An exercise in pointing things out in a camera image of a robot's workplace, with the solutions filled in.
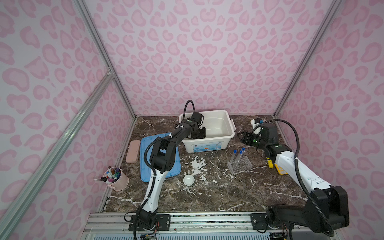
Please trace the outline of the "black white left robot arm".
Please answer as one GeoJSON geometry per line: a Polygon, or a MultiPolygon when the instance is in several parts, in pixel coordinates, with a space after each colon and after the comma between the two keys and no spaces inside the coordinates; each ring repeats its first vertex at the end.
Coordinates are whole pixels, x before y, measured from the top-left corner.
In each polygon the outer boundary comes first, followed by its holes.
{"type": "Polygon", "coordinates": [[[160,193],[168,172],[175,164],[178,145],[184,139],[199,140],[207,136],[207,130],[202,126],[204,116],[201,113],[193,109],[192,115],[186,118],[189,103],[195,106],[192,100],[186,102],[183,118],[173,132],[165,137],[157,137],[144,151],[145,164],[151,169],[152,174],[145,198],[136,211],[135,219],[130,221],[134,232],[138,226],[150,231],[157,226],[156,215],[160,193]]]}

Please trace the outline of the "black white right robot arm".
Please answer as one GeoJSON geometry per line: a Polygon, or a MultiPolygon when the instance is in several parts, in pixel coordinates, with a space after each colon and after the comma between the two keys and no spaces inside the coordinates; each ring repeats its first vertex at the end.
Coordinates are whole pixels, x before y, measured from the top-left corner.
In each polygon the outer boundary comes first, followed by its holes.
{"type": "Polygon", "coordinates": [[[268,206],[266,225],[277,227],[290,223],[288,233],[294,226],[309,228],[316,234],[335,235],[335,230],[350,224],[349,200],[347,191],[341,186],[333,186],[313,172],[299,159],[300,138],[295,127],[286,120],[273,119],[263,121],[260,118],[251,121],[250,132],[240,132],[241,142],[262,150],[271,164],[282,169],[302,189],[307,197],[303,206],[276,204],[268,206]],[[284,123],[294,133],[296,149],[292,150],[279,142],[276,122],[284,123]]]}

